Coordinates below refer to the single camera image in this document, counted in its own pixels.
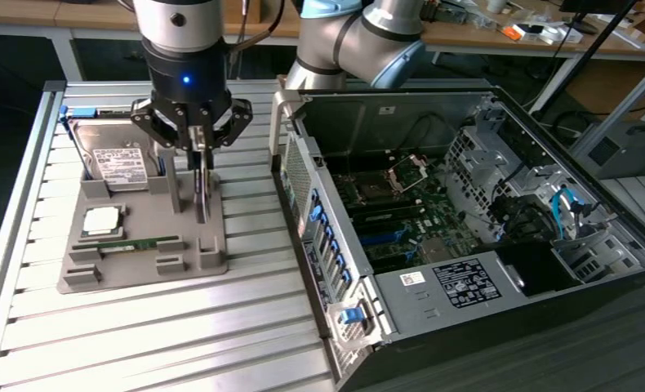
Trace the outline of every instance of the aluminum workbench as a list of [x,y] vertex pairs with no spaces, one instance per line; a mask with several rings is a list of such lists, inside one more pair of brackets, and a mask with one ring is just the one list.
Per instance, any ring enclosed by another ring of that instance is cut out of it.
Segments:
[[255,118],[216,155],[230,271],[61,295],[81,164],[60,105],[127,109],[147,82],[77,82],[41,98],[0,232],[0,391],[331,391],[268,166],[274,81],[231,82]]

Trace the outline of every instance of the orange object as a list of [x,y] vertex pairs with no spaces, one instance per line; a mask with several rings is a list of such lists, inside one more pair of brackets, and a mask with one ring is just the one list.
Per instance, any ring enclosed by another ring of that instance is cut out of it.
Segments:
[[501,32],[510,38],[513,39],[514,41],[518,41],[521,39],[521,34],[518,33],[518,31],[511,27],[505,27]]

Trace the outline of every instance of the motherboard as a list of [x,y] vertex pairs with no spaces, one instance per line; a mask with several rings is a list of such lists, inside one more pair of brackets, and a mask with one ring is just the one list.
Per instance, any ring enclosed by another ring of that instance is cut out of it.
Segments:
[[384,170],[332,175],[378,274],[467,256],[481,244],[441,187],[438,169],[414,154],[392,161]]

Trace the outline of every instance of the hard drive label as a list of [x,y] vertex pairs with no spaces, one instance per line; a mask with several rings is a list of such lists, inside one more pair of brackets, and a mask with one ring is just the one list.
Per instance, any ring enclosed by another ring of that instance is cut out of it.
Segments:
[[501,297],[499,290],[478,259],[434,267],[434,273],[451,305],[457,308],[465,308]]
[[95,149],[92,154],[107,184],[148,181],[140,149]]

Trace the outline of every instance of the white table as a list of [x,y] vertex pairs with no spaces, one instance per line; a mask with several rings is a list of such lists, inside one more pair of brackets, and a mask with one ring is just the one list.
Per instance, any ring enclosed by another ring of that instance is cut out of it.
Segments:
[[270,173],[276,85],[230,89],[255,112],[215,160],[230,271],[67,295],[56,280],[81,165],[57,110],[125,109],[151,85],[80,82],[44,93],[0,233],[0,391],[334,390]]

